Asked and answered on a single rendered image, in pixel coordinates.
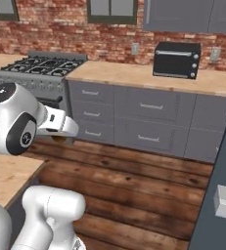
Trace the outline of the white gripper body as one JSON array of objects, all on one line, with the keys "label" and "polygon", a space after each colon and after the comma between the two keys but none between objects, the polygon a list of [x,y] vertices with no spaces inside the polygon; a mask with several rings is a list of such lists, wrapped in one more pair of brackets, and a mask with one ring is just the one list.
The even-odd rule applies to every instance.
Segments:
[{"label": "white gripper body", "polygon": [[37,128],[37,135],[50,135],[61,137],[75,137],[78,133],[78,125],[70,117],[51,114],[47,120]]}]

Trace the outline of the grey gas range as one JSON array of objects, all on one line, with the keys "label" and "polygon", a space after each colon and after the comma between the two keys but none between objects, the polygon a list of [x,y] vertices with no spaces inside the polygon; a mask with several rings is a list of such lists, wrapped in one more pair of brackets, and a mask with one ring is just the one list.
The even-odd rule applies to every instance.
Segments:
[{"label": "grey gas range", "polygon": [[30,51],[26,58],[0,67],[0,84],[15,82],[42,104],[72,117],[66,76],[86,61],[86,55]]}]

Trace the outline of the black toaster oven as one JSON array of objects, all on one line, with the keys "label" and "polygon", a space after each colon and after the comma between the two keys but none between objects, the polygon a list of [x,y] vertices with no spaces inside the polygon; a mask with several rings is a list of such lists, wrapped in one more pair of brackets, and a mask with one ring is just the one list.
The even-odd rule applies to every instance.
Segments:
[{"label": "black toaster oven", "polygon": [[196,79],[200,59],[200,43],[159,42],[155,48],[153,76]]}]

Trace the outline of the grey base cupboard run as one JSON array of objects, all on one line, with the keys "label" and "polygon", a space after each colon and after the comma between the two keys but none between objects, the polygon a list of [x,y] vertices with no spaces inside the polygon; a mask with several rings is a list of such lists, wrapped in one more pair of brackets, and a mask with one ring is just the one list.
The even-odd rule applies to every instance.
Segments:
[{"label": "grey base cupboard run", "polygon": [[185,157],[200,94],[69,81],[82,140]]}]

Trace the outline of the grey wall cupboard run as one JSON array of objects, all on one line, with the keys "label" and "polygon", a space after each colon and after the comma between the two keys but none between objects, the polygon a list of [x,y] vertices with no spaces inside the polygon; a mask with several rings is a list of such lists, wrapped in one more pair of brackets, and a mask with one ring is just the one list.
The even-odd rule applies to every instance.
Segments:
[{"label": "grey wall cupboard run", "polygon": [[226,33],[226,0],[145,0],[143,29]]}]

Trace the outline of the dark grey fridge door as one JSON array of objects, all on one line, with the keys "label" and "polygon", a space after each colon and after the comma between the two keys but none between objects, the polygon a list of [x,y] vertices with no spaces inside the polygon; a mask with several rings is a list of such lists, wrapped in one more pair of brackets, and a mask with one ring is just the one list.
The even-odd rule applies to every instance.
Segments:
[{"label": "dark grey fridge door", "polygon": [[226,250],[226,219],[213,203],[226,187],[226,97],[197,96],[185,156],[213,165],[188,250]]}]

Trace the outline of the dark framed window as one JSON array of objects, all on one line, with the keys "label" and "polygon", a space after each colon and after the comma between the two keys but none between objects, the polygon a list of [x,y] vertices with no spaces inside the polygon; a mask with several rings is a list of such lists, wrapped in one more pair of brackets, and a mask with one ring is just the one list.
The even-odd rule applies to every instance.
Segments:
[{"label": "dark framed window", "polygon": [[87,0],[89,23],[136,24],[138,0]]},{"label": "dark framed window", "polygon": [[0,0],[0,21],[18,21],[16,0]]}]

